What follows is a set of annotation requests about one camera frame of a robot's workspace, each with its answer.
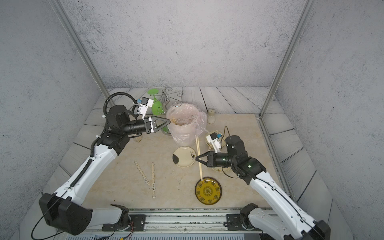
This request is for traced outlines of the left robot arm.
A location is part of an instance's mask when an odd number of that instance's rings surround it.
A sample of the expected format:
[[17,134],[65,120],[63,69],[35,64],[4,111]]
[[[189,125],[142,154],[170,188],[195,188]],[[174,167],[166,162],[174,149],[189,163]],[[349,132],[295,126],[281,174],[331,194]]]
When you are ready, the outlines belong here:
[[156,133],[171,123],[167,118],[146,116],[152,102],[148,98],[136,100],[124,92],[106,98],[103,105],[105,126],[92,142],[90,156],[54,193],[42,195],[39,199],[41,221],[60,233],[73,236],[100,225],[110,226],[113,232],[133,229],[128,208],[112,204],[106,209],[92,210],[83,207],[83,202],[99,176],[131,139],[143,133]]

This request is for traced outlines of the chopsticks pair one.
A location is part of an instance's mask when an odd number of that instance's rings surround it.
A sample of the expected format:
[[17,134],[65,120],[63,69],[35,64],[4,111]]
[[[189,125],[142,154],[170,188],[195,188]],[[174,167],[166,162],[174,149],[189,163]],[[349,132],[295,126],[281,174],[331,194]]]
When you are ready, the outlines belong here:
[[143,170],[142,170],[142,168],[140,167],[140,165],[138,164],[138,162],[137,162],[137,161],[134,161],[134,164],[136,165],[138,171],[140,172],[140,174],[141,174],[142,178],[144,179],[145,183],[147,184],[147,186],[148,186],[149,188],[151,188],[152,185],[151,185],[150,182],[148,181],[148,179],[147,179],[145,173],[143,172]]

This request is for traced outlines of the chopsticks pair two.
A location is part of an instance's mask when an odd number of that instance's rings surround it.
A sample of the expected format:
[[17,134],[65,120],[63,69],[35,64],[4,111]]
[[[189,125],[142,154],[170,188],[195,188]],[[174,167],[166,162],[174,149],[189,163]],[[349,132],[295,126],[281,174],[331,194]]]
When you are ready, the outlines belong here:
[[155,199],[156,198],[156,181],[155,181],[155,163],[154,162],[152,162],[151,169],[152,169],[152,198]]

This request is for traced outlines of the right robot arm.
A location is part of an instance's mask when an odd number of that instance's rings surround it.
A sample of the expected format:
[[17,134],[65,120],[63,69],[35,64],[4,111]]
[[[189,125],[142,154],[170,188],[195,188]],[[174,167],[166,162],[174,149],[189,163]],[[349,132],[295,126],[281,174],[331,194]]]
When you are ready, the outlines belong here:
[[248,204],[239,215],[228,215],[224,226],[229,231],[261,230],[275,240],[329,240],[331,228],[302,210],[273,180],[257,159],[248,155],[239,136],[211,132],[206,141],[213,150],[196,157],[208,168],[230,168],[241,180],[257,191],[280,217],[272,218],[256,204]]

